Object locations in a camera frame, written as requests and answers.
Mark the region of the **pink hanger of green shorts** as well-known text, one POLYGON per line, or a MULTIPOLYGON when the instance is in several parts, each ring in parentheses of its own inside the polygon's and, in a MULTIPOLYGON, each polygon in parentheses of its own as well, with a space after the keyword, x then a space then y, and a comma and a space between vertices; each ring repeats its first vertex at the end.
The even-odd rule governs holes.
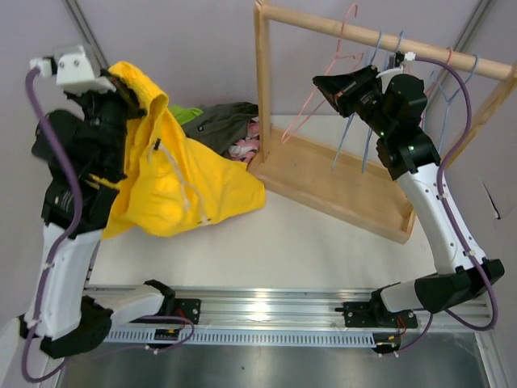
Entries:
POLYGON ((430 83, 425 90, 425 94, 427 96, 427 106, 423 111, 421 120, 422 129, 425 129, 427 109, 431 106, 431 95, 433 94, 435 88, 441 84, 441 80, 446 74, 447 71, 445 69, 441 69, 440 71, 433 70, 429 76, 430 83))

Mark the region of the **pink patterned shorts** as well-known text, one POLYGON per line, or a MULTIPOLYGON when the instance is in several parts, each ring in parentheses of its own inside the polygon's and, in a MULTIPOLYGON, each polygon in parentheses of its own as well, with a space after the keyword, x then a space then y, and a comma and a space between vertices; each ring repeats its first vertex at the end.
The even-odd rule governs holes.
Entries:
POLYGON ((228 149, 229 158, 249 164, 260 150, 260 126, 252 120, 247 127, 247 134, 228 149))

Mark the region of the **yellow shorts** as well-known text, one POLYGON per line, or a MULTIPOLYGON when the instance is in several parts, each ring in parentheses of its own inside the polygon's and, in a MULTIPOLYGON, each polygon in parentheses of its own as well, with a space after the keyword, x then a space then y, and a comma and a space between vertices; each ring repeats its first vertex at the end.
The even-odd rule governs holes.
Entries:
POLYGON ((126 61, 109 70, 136 93, 147 114, 127 123, 126 178, 114 186, 119 193, 103 238, 136 226, 169 238, 265 206, 266 188, 246 164, 186 137, 168 95, 146 74, 126 61))

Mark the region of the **lime green shorts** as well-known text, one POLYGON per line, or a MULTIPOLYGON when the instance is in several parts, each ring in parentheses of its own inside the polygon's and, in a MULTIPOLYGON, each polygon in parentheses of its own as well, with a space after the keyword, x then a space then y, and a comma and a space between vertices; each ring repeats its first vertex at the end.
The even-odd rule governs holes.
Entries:
POLYGON ((185 108, 180 105, 170 105, 169 110, 180 125, 184 125, 203 114, 201 108, 185 108))

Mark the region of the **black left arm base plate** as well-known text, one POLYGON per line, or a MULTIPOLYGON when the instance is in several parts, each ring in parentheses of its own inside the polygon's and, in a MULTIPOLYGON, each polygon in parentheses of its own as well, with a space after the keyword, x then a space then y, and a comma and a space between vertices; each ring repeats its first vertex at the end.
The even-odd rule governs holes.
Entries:
POLYGON ((194 323, 199 323, 202 301, 194 298, 179 298, 174 302, 171 313, 156 320, 156 323, 183 324, 178 317, 183 317, 194 323))

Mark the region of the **dark olive shorts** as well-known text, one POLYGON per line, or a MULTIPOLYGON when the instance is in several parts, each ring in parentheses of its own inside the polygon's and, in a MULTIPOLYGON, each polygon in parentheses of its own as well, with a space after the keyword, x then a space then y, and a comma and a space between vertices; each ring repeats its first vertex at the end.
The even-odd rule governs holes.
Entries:
POLYGON ((255 103, 223 103, 202 108, 203 113, 182 124, 185 135, 223 157, 229 148, 246 137, 248 126, 259 116, 255 103))

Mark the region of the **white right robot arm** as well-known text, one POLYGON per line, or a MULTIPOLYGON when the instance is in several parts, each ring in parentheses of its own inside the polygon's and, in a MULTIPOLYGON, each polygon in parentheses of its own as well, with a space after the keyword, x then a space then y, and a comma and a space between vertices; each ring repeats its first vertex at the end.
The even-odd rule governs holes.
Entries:
POLYGON ((420 127, 427 105, 423 81, 396 74, 385 82, 370 65, 316 76, 313 84, 340 116, 356 114, 377 134, 378 158, 413 206, 435 262, 431 275, 374 291, 370 319, 383 327, 402 311, 450 312, 483 294, 494 304, 493 286, 504 267, 476 244, 448 191, 438 151, 420 127))

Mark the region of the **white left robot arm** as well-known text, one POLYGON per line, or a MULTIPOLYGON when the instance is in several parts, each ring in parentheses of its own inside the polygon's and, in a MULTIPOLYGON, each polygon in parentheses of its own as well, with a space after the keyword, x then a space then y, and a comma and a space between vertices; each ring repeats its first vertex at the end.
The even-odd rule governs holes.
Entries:
POLYGON ((175 313, 175 291, 157 280, 113 299, 84 294, 90 266, 124 179, 126 124, 145 114, 135 93, 102 72, 88 86, 64 89, 81 109, 39 114, 32 153, 52 176, 41 211, 44 249, 40 279, 20 321, 26 341, 65 359, 97 348, 110 330, 148 317, 167 323, 175 313))

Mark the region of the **blue hanger of grey shorts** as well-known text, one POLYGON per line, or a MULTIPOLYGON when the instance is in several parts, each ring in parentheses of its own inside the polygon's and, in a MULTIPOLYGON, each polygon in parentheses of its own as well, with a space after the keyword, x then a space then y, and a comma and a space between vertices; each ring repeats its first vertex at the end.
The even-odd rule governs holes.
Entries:
MULTIPOLYGON (((447 61, 448 65, 450 65, 450 62, 452 59, 452 49, 449 49, 449 52, 450 53, 449 53, 448 61, 447 61)), ((471 70, 469 76, 466 79, 461 78, 461 81, 465 85, 467 85, 467 83, 473 77, 473 75, 475 74, 475 72, 477 70, 477 67, 479 66, 480 56, 478 54, 474 54, 474 57, 475 57, 475 61, 474 61, 473 70, 471 70)), ((452 108, 452 104, 453 104, 454 100, 456 99, 456 97, 458 96, 458 94, 462 92, 461 86, 458 86, 454 92, 452 92, 450 95, 448 95, 448 93, 445 91, 444 83, 445 83, 446 76, 450 75, 450 73, 448 72, 447 69, 445 69, 445 70, 447 71, 447 74, 442 78, 441 84, 439 86, 437 86, 433 92, 433 95, 440 95, 445 102, 445 112, 443 114, 443 122, 442 122, 441 130, 439 132, 439 136, 438 136, 437 144, 436 144, 439 154, 442 154, 443 140, 448 131, 448 119, 449 119, 449 114, 450 114, 450 111, 452 108)))

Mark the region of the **blue hanger of patterned shorts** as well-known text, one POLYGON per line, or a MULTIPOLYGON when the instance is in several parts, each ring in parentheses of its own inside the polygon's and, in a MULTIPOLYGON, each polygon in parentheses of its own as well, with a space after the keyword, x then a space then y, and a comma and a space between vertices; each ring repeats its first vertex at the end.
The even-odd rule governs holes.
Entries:
MULTIPOLYGON (((376 54, 379 50, 379 47, 380 47, 380 39, 382 38, 383 36, 383 31, 380 31, 380 36, 379 36, 379 40, 376 44, 376 48, 369 60, 369 63, 368 65, 373 65, 374 64, 374 61, 375 61, 375 58, 376 58, 376 54)), ((405 37, 405 31, 402 30, 400 33, 399 33, 399 38, 398 38, 398 42, 397 42, 397 47, 395 48, 394 50, 394 53, 399 51, 399 48, 400 48, 400 45, 401 45, 401 42, 402 40, 404 39, 405 37)), ((391 52, 387 51, 386 53, 386 56, 385 56, 385 62, 384 62, 384 67, 383 67, 383 71, 381 73, 384 73, 386 70, 389 70, 391 68, 389 68, 389 56, 391 55, 391 52)), ((385 102, 385 91, 382 91, 382 100, 381 102, 385 102)), ((369 146, 370 146, 370 141, 371 141, 371 138, 372 138, 372 134, 373 134, 373 130, 372 128, 369 128, 368 129, 368 135, 367 135, 367 138, 366 138, 366 142, 365 142, 365 147, 364 147, 364 155, 363 155, 363 160, 362 160, 362 167, 361 167, 361 172, 362 174, 365 173, 365 171, 367 170, 367 164, 368 164, 368 152, 369 152, 369 146)))

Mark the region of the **wooden clothes rack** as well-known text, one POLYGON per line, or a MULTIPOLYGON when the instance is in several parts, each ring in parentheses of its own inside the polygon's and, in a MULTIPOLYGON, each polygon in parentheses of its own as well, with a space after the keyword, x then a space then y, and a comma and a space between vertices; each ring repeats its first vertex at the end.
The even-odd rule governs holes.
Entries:
POLYGON ((377 31, 354 25, 344 27, 338 21, 272 6, 268 1, 254 4, 261 146, 249 165, 250 172, 261 179, 267 189, 281 196, 396 243, 406 243, 414 228, 416 214, 401 189, 380 165, 370 162, 366 173, 361 174, 359 158, 345 153, 335 172, 325 172, 323 169, 330 165, 334 152, 329 146, 303 137, 294 137, 281 145, 280 131, 271 125, 270 21, 389 51, 400 48, 436 60, 448 60, 456 70, 474 70, 482 77, 497 80, 498 85, 474 115, 467 142, 475 138, 516 88, 515 65, 477 61, 472 55, 449 54, 438 46, 393 35, 382 36, 377 31))

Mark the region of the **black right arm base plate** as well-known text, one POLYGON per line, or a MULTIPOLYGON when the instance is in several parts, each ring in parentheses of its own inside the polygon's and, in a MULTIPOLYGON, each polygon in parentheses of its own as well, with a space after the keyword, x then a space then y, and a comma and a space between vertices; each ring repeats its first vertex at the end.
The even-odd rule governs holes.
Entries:
POLYGON ((343 302, 334 312, 340 313, 346 327, 352 328, 409 328, 418 327, 418 319, 412 310, 397 313, 372 302, 343 302))

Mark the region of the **grey aluminium frame post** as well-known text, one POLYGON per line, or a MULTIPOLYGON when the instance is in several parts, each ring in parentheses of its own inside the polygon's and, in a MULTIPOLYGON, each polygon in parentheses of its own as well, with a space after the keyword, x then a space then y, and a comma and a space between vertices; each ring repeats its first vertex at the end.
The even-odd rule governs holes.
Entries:
POLYGON ((77 0, 61 0, 61 3, 65 10, 68 12, 74 26, 76 27, 81 38, 91 48, 94 58, 102 68, 107 69, 110 65, 108 60, 101 49, 101 46, 95 37, 94 31, 90 26, 83 10, 77 0))

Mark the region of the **aluminium mounting rail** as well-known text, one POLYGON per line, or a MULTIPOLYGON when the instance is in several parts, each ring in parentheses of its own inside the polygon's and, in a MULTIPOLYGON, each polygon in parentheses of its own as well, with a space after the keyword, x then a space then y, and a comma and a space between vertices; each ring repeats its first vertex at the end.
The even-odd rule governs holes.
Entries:
MULTIPOLYGON (((114 297, 134 289, 130 285, 88 285, 91 297, 114 297)), ((278 331, 326 331, 346 329, 343 313, 335 311, 344 302, 366 302, 370 289, 225 289, 172 286, 179 298, 201 300, 198 328, 278 331)), ((466 302, 452 311, 474 325, 490 321, 490 308, 483 298, 466 302)), ((467 332, 449 314, 435 315, 431 332, 467 332)))

